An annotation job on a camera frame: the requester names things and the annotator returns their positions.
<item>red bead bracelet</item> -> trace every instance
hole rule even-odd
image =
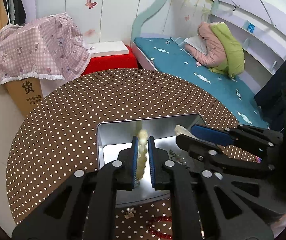
[[[156,235],[157,237],[159,238],[163,238],[163,239],[172,239],[172,235],[168,235],[168,234],[163,234],[161,232],[158,232],[156,230],[153,229],[153,223],[154,222],[160,222],[160,221],[170,221],[172,222],[172,217],[162,217],[162,216],[159,216],[159,217],[154,217],[153,219],[150,219],[148,221],[148,224],[146,225],[146,228],[148,229],[148,232],[151,233],[151,234],[154,234]]]

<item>wall decal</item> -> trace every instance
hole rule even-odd
[[[85,6],[87,7],[89,7],[89,9],[92,9],[95,5],[97,5],[98,3],[97,2],[93,2],[93,3],[91,3],[91,0],[87,0],[87,2],[86,2],[86,4],[85,4]]]
[[[85,36],[91,36],[95,30],[89,29],[87,32],[84,33]]]

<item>white box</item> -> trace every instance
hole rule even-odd
[[[93,53],[92,57],[127,55],[129,53],[128,48],[121,41],[85,44],[84,47]]]

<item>pink jacket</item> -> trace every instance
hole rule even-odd
[[[212,32],[209,23],[202,22],[198,26],[198,34],[206,41],[207,55],[204,55],[189,44],[185,45],[185,49],[202,65],[217,67],[226,59],[222,43]]]

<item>blue gripper pad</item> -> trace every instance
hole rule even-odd
[[[134,146],[134,155],[133,155],[133,167],[132,167],[132,174],[133,174],[132,183],[134,187],[134,182],[136,180],[136,169],[138,165],[138,154],[139,154],[139,139],[136,136],[133,137],[132,147],[133,146]]]
[[[190,129],[190,132],[192,133],[192,135],[196,136],[201,140],[212,142],[221,146],[228,146],[234,144],[234,140],[230,137],[228,133],[202,125],[193,125]]]
[[[148,138],[148,158],[150,163],[150,181],[155,190],[170,189],[170,176],[163,170],[163,163],[169,160],[165,150],[155,147],[154,138]]]

